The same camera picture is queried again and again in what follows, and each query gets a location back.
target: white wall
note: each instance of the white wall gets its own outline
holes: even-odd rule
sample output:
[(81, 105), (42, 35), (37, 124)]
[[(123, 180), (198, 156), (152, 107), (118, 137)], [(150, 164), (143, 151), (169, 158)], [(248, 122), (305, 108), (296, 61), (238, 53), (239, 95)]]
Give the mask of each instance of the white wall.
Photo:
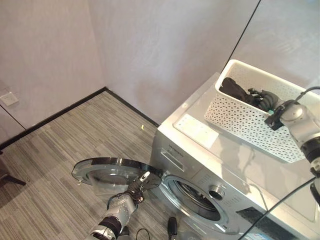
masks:
[(222, 71), (257, 2), (89, 1), (105, 84), (161, 123)]
[(0, 144), (24, 130), (22, 126), (0, 107)]
[(320, 85), (320, 1), (263, 0), (233, 59), (304, 88)]
[(87, 0), (1, 0), (0, 36), (0, 95), (25, 128), (106, 85)]

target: wall outlet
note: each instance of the wall outlet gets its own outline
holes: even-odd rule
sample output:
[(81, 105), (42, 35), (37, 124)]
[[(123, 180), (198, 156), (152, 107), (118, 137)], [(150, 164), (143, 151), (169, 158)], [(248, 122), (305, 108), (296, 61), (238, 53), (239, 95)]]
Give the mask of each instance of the wall outlet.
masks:
[(18, 98), (16, 98), (16, 96), (12, 92), (8, 92), (5, 95), (0, 96), (0, 100), (6, 106), (10, 106), (10, 105), (15, 104), (16, 102), (19, 101)]

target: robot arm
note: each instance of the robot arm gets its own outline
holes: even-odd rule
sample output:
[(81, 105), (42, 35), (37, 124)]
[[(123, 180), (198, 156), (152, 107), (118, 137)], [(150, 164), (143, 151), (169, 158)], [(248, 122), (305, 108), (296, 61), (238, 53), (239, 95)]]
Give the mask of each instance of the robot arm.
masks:
[(310, 185), (310, 190), (320, 206), (320, 120), (305, 105), (297, 102), (308, 90), (301, 93), (296, 100), (288, 101), (280, 100), (272, 92), (263, 90), (258, 92), (252, 88), (249, 91), (261, 98), (261, 109), (274, 111), (264, 122), (273, 130), (285, 125), (295, 143), (309, 161), (310, 171), (316, 177)]
[(104, 219), (95, 226), (85, 240), (116, 240), (138, 204), (144, 200), (143, 183), (149, 176), (146, 172), (133, 181), (125, 192), (109, 199)]

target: chair leg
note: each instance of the chair leg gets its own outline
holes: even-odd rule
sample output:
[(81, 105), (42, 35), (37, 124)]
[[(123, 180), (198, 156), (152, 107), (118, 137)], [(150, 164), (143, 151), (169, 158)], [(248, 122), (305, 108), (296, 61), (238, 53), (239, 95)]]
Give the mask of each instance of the chair leg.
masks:
[(26, 183), (25, 183), (24, 181), (21, 181), (21, 180), (13, 177), (13, 176), (11, 176), (11, 175), (7, 175), (7, 176), (5, 176), (3, 179), (4, 179), (4, 180), (7, 180), (7, 181), (9, 181), (9, 182), (15, 183), (15, 184), (20, 184), (20, 185), (22, 185), (22, 186), (26, 185)]

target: black baseboard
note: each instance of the black baseboard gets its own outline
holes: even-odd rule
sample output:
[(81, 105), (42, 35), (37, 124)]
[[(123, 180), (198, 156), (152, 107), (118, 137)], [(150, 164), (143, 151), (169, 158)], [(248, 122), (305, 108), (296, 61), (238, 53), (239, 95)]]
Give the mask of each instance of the black baseboard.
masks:
[(146, 115), (144, 115), (142, 112), (140, 112), (138, 109), (136, 109), (134, 106), (132, 106), (130, 103), (128, 103), (127, 101), (125, 101), (123, 98), (121, 98), (120, 96), (118, 96), (117, 94), (115, 94), (113, 91), (111, 91), (110, 89), (108, 89), (107, 87), (103, 87), (101, 89), (99, 89), (98, 91), (95, 91), (94, 93), (90, 94), (89, 96), (84, 97), (83, 99), (75, 102), (74, 104), (62, 109), (61, 111), (53, 114), (52, 116), (46, 118), (45, 120), (33, 125), (32, 127), (26, 129), (25, 131), (19, 133), (18, 135), (10, 138), (9, 140), (3, 142), (0, 144), (0, 154), (2, 154), (2, 150), (6, 147), (8, 147), (9, 145), (13, 144), (14, 142), (18, 141), (19, 139), (23, 138), (24, 136), (28, 135), (29, 133), (32, 133), (33, 131), (41, 128), (43, 125), (46, 125), (47, 123), (51, 122), (52, 120), (60, 117), (61, 115), (69, 112), (70, 110), (78, 107), (79, 105), (83, 104), (84, 102), (94, 98), (95, 96), (103, 93), (103, 92), (107, 92), (110, 95), (112, 95), (113, 97), (115, 97), (117, 100), (119, 100), (121, 103), (123, 103), (124, 105), (126, 105), (128, 108), (130, 108), (131, 110), (135, 111), (137, 114), (139, 114), (140, 116), (142, 116), (144, 119), (146, 119), (147, 121), (149, 121), (151, 124), (153, 124), (156, 127), (159, 127), (159, 124), (156, 123), (155, 121), (153, 121), (151, 118), (147, 117)]

